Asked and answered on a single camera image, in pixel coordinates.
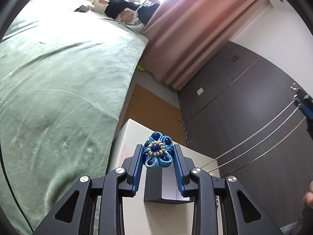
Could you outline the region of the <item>person's right hand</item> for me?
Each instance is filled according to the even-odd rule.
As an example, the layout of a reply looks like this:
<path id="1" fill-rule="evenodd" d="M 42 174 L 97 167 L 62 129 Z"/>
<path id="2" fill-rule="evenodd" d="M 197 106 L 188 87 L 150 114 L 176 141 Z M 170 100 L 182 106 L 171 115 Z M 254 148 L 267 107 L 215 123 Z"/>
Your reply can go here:
<path id="1" fill-rule="evenodd" d="M 311 181 L 308 190 L 302 199 L 302 202 L 305 207 L 310 207 L 313 209 L 313 181 Z"/>

